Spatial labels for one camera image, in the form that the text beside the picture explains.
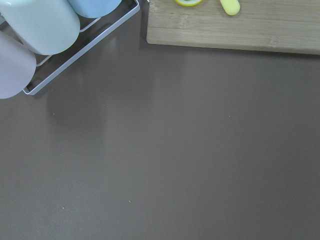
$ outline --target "bamboo cutting board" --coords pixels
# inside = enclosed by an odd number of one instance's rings
[[[150,44],[320,54],[320,0],[239,0],[228,16],[219,0],[192,7],[150,0]]]

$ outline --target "mug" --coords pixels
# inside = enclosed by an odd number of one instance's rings
[[[5,18],[1,15],[1,12],[0,12],[0,25],[3,24],[5,22]]]
[[[68,0],[77,14],[86,18],[99,18],[111,13],[121,0]]]
[[[32,52],[53,55],[78,38],[80,21],[67,0],[0,0],[0,12]]]
[[[31,51],[0,31],[0,99],[21,92],[33,78],[36,64]]]

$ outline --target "white wire rack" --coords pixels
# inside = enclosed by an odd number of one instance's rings
[[[24,93],[27,95],[35,95],[38,93],[78,58],[135,15],[139,10],[140,5],[138,0],[122,0],[120,5],[106,16],[96,19],[79,16],[81,30],[79,37],[71,47],[55,55],[43,56],[36,54],[36,70],[32,80],[23,90]],[[0,16],[1,28],[10,28],[7,23],[3,24],[3,21],[2,16]]]

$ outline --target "yellow lemon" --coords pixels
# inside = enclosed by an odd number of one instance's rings
[[[174,0],[177,4],[180,4],[182,6],[194,6],[199,4],[202,0]]]

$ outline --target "countertop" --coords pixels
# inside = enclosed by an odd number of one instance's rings
[[[150,45],[141,8],[0,101],[0,239],[319,239],[320,56]]]

